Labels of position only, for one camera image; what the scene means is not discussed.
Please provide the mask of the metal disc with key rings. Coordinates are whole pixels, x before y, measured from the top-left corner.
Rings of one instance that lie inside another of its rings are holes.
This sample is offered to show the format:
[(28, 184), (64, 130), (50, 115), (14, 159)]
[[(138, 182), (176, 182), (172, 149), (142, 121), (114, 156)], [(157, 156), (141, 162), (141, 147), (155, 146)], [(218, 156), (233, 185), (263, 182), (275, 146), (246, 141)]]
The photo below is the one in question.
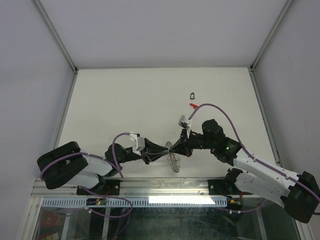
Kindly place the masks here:
[(180, 172), (180, 157), (175, 153), (168, 151), (167, 160), (174, 173)]

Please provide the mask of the red key tag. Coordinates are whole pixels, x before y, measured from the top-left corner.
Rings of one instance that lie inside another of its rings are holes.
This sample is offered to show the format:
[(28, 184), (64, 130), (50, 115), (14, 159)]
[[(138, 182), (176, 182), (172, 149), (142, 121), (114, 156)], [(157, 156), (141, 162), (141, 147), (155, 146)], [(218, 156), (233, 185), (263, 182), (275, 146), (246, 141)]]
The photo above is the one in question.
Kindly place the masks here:
[(194, 103), (190, 103), (189, 105), (190, 105), (193, 109), (198, 108), (198, 105), (196, 105), (196, 104), (194, 104)]

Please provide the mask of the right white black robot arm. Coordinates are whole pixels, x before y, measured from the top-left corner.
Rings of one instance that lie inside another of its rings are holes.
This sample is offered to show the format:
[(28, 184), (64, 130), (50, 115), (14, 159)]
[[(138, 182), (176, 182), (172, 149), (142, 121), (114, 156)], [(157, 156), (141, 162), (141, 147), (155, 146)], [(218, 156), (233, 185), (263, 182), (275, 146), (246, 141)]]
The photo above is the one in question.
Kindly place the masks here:
[(182, 131), (171, 153), (190, 157), (194, 150), (210, 150), (218, 161), (231, 166), (223, 182), (226, 192), (260, 196), (304, 224), (316, 214), (320, 188), (311, 173), (297, 173), (255, 157), (240, 142), (227, 137), (215, 119), (202, 124), (202, 133), (192, 131), (191, 123), (186, 116), (180, 118)]

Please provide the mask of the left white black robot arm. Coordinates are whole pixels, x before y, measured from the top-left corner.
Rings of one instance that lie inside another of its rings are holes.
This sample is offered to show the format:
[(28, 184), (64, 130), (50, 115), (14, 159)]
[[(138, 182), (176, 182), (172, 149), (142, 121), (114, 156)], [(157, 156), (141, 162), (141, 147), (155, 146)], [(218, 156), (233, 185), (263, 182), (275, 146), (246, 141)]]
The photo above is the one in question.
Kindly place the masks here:
[(121, 164), (142, 160), (145, 164), (166, 156), (169, 149), (147, 138), (131, 134), (131, 147), (111, 144), (104, 156), (89, 154), (76, 141), (68, 142), (37, 159), (40, 179), (49, 190), (66, 184), (85, 187), (93, 194), (105, 188), (103, 177), (113, 177), (122, 170)]

